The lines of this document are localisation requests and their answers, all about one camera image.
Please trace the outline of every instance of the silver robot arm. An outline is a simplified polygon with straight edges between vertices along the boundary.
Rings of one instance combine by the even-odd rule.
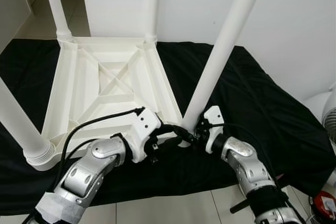
[[[86,149],[85,155],[75,162],[60,180],[52,193],[45,193],[35,209],[35,223],[77,224],[100,188],[107,173],[124,163],[127,151],[137,163],[146,158],[145,143],[161,121],[149,109],[144,109],[123,136],[116,134],[108,139],[97,139]]]
[[[223,134],[224,120],[218,106],[207,110],[198,123],[196,137],[235,171],[242,191],[256,216],[256,224],[302,223],[279,195],[275,182],[250,144]]]

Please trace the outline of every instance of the black fabric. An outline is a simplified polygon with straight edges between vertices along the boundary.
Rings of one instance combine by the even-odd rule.
[[[256,217],[264,212],[287,206],[285,200],[279,195],[278,189],[274,186],[264,186],[252,190],[246,197]]]
[[[158,52],[182,114],[185,112],[212,46],[191,42],[160,42]],[[0,76],[41,130],[59,46],[55,40],[13,40],[0,55]],[[336,165],[326,131],[298,101],[264,73],[243,48],[235,47],[208,106],[220,106],[225,120],[251,130],[260,138],[282,183],[314,196]],[[230,134],[250,142],[248,134]],[[213,155],[192,147],[170,147],[159,162],[126,162],[115,168],[93,205],[153,196],[185,195],[237,183],[233,170]],[[22,150],[0,129],[0,215],[25,214],[52,182],[57,167],[38,172],[26,164]]]

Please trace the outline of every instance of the floor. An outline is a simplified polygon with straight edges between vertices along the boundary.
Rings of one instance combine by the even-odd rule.
[[[62,0],[68,26],[73,36],[90,36],[84,0]],[[36,0],[34,16],[16,38],[56,39],[56,26],[48,0]]]
[[[90,36],[84,0],[62,0],[66,19],[74,36]],[[56,39],[56,27],[48,0],[33,4],[34,18],[20,31],[17,38]],[[287,187],[289,198],[306,219],[309,213],[308,197]],[[80,224],[225,224],[254,223],[249,208],[234,215],[229,208],[243,200],[238,186],[204,191],[197,194],[174,197],[155,197],[127,201],[105,206],[90,207]],[[1,216],[0,224],[17,224],[22,216]]]

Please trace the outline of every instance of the black cable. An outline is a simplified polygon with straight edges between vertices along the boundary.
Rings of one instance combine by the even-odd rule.
[[[78,151],[78,149],[80,149],[81,147],[83,147],[84,145],[86,144],[89,144],[91,142],[93,142],[94,140],[97,140],[98,138],[93,138],[93,139],[89,139],[89,140],[86,140],[84,141],[83,143],[77,145],[70,153],[69,155],[67,156],[67,158],[64,160],[64,166],[69,162],[69,160],[71,159],[71,157],[74,155],[74,153],[76,151]]]
[[[79,131],[81,128],[87,126],[87,125],[90,125],[90,124],[93,124],[93,123],[97,123],[97,122],[100,122],[100,121],[103,121],[103,120],[106,120],[106,119],[111,119],[111,118],[117,118],[117,117],[120,117],[120,116],[123,116],[123,115],[127,115],[127,114],[131,114],[131,113],[135,113],[137,115],[139,115],[142,111],[144,110],[144,107],[141,107],[141,108],[135,108],[133,110],[128,110],[128,111],[124,111],[124,112],[120,112],[120,113],[116,113],[116,114],[112,114],[112,115],[106,115],[106,116],[102,116],[100,118],[96,118],[96,119],[93,119],[93,120],[90,120],[90,121],[87,121],[83,124],[80,124],[78,125],[77,127],[75,127],[71,132],[70,134],[68,135],[67,139],[65,140],[64,142],[64,146],[63,146],[63,150],[62,150],[62,155],[61,155],[61,160],[59,162],[59,167],[58,167],[58,172],[57,172],[57,175],[56,175],[56,178],[54,180],[54,182],[51,184],[51,186],[49,187],[48,191],[51,191],[53,190],[57,184],[59,183],[60,181],[60,178],[63,174],[63,170],[64,170],[64,165],[70,160],[70,158],[73,156],[73,154],[79,149],[81,148],[82,146],[84,146],[85,144],[88,144],[96,139],[90,139],[90,140],[87,140],[81,144],[79,144],[78,146],[76,146],[75,149],[73,149],[70,154],[68,155],[67,158],[65,158],[66,156],[66,153],[67,153],[67,148],[68,148],[68,145],[70,143],[70,140],[71,138],[74,136],[74,134]],[[30,220],[32,220],[36,215],[38,214],[37,210],[34,208],[34,210],[25,218],[25,220],[22,222],[22,224],[27,224]]]
[[[81,128],[83,128],[83,127],[85,127],[87,125],[90,125],[92,123],[97,123],[97,122],[100,122],[100,121],[103,121],[103,120],[106,120],[106,119],[117,118],[117,117],[120,117],[120,116],[123,116],[123,115],[127,115],[127,114],[131,114],[131,113],[136,113],[137,115],[139,115],[143,110],[144,110],[144,107],[142,107],[142,108],[136,108],[136,109],[133,109],[133,110],[128,110],[128,111],[124,111],[124,112],[120,112],[120,113],[116,113],[116,114],[112,114],[112,115],[106,115],[106,116],[102,116],[100,118],[96,118],[96,119],[87,121],[87,122],[85,122],[83,124],[80,124],[77,127],[75,127],[70,132],[70,134],[68,135],[67,139],[64,142],[64,146],[63,146],[63,150],[62,150],[62,156],[61,156],[61,160],[59,162],[59,168],[58,168],[58,173],[57,173],[57,176],[56,176],[54,187],[57,185],[57,183],[61,179],[62,171],[64,169],[65,156],[67,154],[67,148],[68,148],[68,145],[69,145],[69,142],[70,142],[71,138],[74,136],[74,134],[77,131],[79,131]]]

